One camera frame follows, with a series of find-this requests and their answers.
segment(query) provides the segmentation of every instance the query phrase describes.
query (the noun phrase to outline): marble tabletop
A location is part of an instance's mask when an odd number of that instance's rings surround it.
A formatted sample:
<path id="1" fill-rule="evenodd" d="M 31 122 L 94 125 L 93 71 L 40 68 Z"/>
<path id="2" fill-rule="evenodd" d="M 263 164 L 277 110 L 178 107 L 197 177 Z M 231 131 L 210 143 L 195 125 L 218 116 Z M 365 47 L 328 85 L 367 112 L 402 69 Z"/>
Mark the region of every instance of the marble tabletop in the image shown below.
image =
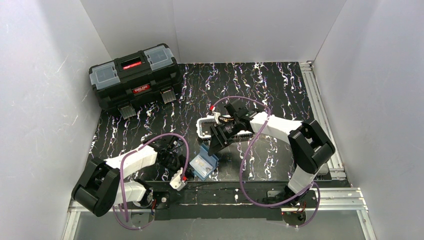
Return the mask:
<path id="1" fill-rule="evenodd" d="M 244 96 L 268 105 L 272 114 L 288 120 L 313 118 L 311 104 L 298 62 L 180 64 L 183 88 L 177 101 L 152 102 L 137 115 L 123 119 L 102 111 L 88 158 L 113 158 L 162 133 L 183 135 L 190 159 L 199 153 L 196 121 L 208 114 L 211 103 L 225 96 Z M 226 113 L 224 104 L 216 111 Z M 207 181 L 238 181 L 247 142 L 233 143 L 217 154 L 217 169 Z M 252 148 L 243 172 L 246 181 L 288 181 L 294 171 L 289 144 L 261 135 Z M 171 175 L 158 163 L 135 172 L 130 178 L 169 181 Z"/>

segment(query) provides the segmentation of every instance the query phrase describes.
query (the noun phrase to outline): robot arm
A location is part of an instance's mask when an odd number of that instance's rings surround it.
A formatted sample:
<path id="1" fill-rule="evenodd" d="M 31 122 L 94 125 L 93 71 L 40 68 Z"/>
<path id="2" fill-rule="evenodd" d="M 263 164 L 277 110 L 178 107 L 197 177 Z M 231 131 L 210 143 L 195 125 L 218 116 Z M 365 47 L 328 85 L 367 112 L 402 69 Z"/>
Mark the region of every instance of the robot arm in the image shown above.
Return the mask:
<path id="1" fill-rule="evenodd" d="M 234 142 L 233 137 L 239 131 L 257 133 L 268 117 L 265 112 L 260 112 L 258 109 L 248 110 L 238 100 L 227 104 L 225 108 L 231 121 L 210 127 L 209 155 L 229 146 Z M 301 122 L 271 115 L 262 134 L 283 140 L 291 146 L 297 166 L 284 189 L 285 198 L 309 186 L 320 167 L 336 151 L 333 143 L 315 119 Z"/>
<path id="2" fill-rule="evenodd" d="M 177 156 L 171 151 L 177 144 L 177 138 L 173 136 L 153 142 L 142 150 L 135 150 L 135 153 L 125 159 L 123 178 L 127 178 L 140 169 L 152 166 L 158 161 L 175 173 L 170 184 L 177 191 L 181 190 L 186 185 L 180 180 L 185 158 L 182 155 Z M 123 203 L 120 167 L 124 156 L 125 154 L 106 160 L 95 157 L 89 160 L 72 190 L 72 199 L 97 217 L 106 214 L 113 205 Z M 148 206 L 153 200 L 153 189 L 139 179 L 124 183 L 124 189 L 127 202 L 138 202 L 143 206 Z"/>

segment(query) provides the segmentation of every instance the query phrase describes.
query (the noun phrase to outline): toolbox lid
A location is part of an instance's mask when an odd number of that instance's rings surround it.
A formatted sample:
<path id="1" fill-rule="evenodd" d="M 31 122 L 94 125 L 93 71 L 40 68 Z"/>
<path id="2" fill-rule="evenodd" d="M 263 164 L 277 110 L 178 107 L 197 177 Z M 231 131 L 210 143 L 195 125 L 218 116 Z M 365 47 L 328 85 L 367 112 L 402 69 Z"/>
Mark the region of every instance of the toolbox lid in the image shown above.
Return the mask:
<path id="1" fill-rule="evenodd" d="M 95 85 L 97 90 L 104 89 L 121 82 L 113 61 L 93 67 L 91 71 L 91 85 Z"/>
<path id="2" fill-rule="evenodd" d="M 171 58 L 174 55 L 172 54 L 171 49 L 166 48 L 163 45 L 144 51 L 144 55 L 146 55 L 152 71 L 173 64 Z"/>

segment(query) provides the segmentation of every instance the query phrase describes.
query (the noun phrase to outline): white wall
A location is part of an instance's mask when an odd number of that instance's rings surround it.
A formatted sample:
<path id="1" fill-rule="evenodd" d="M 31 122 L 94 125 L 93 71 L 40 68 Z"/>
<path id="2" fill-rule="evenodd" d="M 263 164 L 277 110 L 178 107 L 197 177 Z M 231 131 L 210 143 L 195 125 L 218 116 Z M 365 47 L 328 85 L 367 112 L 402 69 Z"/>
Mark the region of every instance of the white wall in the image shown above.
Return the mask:
<path id="1" fill-rule="evenodd" d="M 2 1 L 0 56 L 0 238 L 60 239 L 110 56 L 78 0 Z"/>
<path id="2" fill-rule="evenodd" d="M 348 0 L 315 73 L 378 239 L 424 234 L 424 2 Z"/>
<path id="3" fill-rule="evenodd" d="M 112 58 L 166 43 L 180 63 L 313 60 L 346 0 L 81 0 Z"/>

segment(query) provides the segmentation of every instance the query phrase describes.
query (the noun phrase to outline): marble pattern surface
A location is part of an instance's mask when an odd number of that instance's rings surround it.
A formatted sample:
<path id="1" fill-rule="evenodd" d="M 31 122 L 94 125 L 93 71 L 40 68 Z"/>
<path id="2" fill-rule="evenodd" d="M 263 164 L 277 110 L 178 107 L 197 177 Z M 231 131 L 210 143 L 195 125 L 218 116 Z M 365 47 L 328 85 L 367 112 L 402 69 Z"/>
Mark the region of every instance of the marble pattern surface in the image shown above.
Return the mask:
<path id="1" fill-rule="evenodd" d="M 183 88 L 177 101 L 152 102 L 136 109 L 130 119 L 102 112 L 93 137 L 89 159 L 113 158 L 129 152 L 146 138 L 178 133 L 188 143 L 190 158 L 199 153 L 196 121 L 225 96 L 249 97 L 268 105 L 272 114 L 288 120 L 312 118 L 311 104 L 298 62 L 180 64 Z M 226 113 L 224 104 L 218 112 Z M 233 143 L 217 154 L 218 168 L 207 181 L 238 181 L 239 168 L 248 142 Z M 294 170 L 290 146 L 262 135 L 244 166 L 246 181 L 288 181 Z M 135 172 L 130 178 L 169 181 L 170 173 L 156 163 Z"/>

